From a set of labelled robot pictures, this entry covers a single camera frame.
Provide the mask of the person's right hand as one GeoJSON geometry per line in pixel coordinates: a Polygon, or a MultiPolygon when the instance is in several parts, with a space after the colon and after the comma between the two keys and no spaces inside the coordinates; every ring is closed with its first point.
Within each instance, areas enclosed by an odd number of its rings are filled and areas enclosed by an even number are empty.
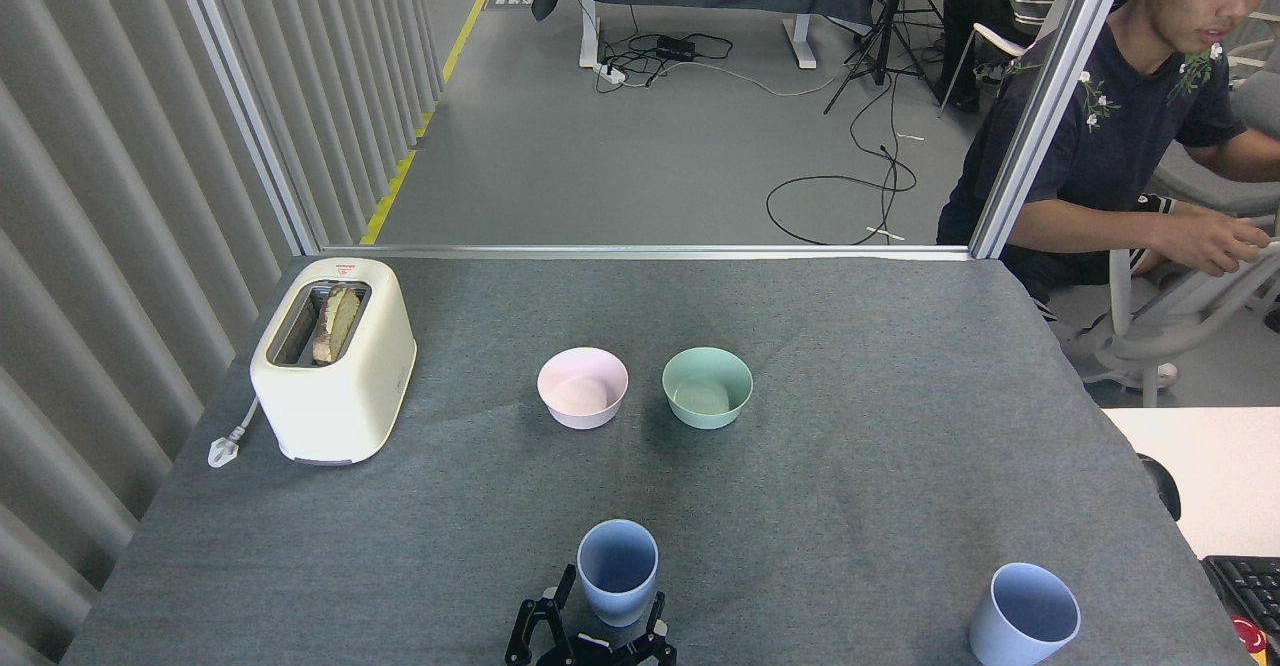
{"type": "Polygon", "coordinates": [[[1155,219],[1147,250],[1211,277],[1239,272],[1257,263],[1271,238],[1253,222],[1180,206],[1155,219]]]}

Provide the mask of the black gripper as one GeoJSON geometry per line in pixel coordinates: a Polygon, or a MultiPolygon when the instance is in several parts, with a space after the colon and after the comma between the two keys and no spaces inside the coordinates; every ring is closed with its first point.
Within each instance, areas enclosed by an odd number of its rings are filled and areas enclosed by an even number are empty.
{"type": "Polygon", "coordinates": [[[550,630],[553,646],[538,658],[538,665],[644,665],[653,660],[657,665],[676,665],[677,649],[668,643],[666,622],[660,619],[666,607],[666,593],[657,592],[643,634],[617,648],[607,642],[572,639],[564,630],[563,608],[576,583],[577,569],[567,564],[556,587],[540,598],[524,599],[506,648],[506,665],[532,663],[532,634],[539,625],[550,630]]]}

